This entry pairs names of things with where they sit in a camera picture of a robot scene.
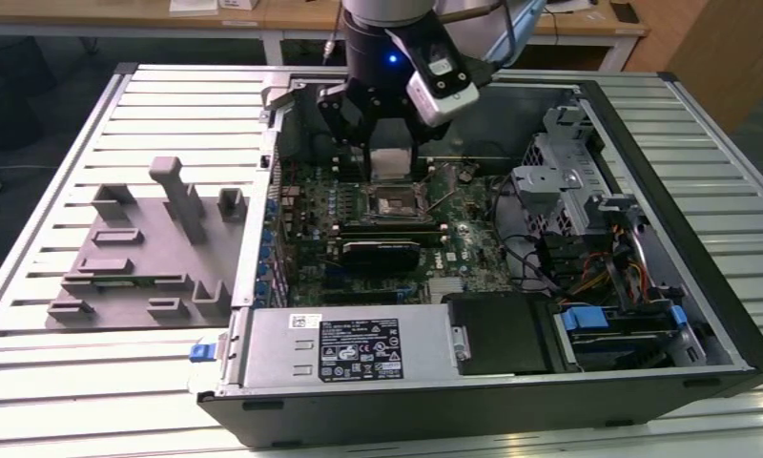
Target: motherboard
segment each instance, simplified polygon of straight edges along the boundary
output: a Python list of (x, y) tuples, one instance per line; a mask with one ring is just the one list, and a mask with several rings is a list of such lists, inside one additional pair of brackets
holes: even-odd
[(492, 183), (435, 162), (418, 182), (344, 183), (326, 167), (283, 167), (282, 220), (292, 306), (440, 303), (512, 291), (490, 219)]

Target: barcode sticker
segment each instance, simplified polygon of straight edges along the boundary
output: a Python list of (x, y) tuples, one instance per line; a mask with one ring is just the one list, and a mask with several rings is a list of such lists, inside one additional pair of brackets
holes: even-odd
[(320, 321), (320, 314), (292, 314), (288, 317), (288, 329), (319, 329)]

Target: gray post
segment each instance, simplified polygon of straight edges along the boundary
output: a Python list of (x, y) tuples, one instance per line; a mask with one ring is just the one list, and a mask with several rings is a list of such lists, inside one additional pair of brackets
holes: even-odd
[(163, 187), (171, 212), (180, 222), (188, 243), (196, 245), (206, 242), (206, 231), (200, 225), (196, 206), (180, 181), (180, 169), (180, 160), (176, 157), (155, 157), (150, 164), (150, 177)]

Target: power supply label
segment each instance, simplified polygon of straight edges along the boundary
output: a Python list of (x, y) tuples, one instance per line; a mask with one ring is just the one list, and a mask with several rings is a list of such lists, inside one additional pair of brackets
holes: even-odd
[(319, 323), (319, 380), (362, 382), (404, 378), (398, 320)]

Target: ribbed metal tray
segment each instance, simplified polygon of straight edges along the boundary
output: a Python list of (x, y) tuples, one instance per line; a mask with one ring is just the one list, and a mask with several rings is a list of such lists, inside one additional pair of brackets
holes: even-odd
[[(763, 456), (763, 386), (637, 427), (243, 451), (186, 391), (187, 349), (216, 330), (44, 329), (46, 303), (95, 216), (98, 185), (126, 183), (134, 195), (159, 196), (147, 166), (168, 155), (180, 158), (183, 181), (202, 196), (223, 186), (248, 195), (264, 80), (299, 70), (139, 66), (112, 77), (0, 271), (0, 456)], [(508, 74), (599, 82), (763, 332), (763, 177), (680, 85), (653, 74)]]

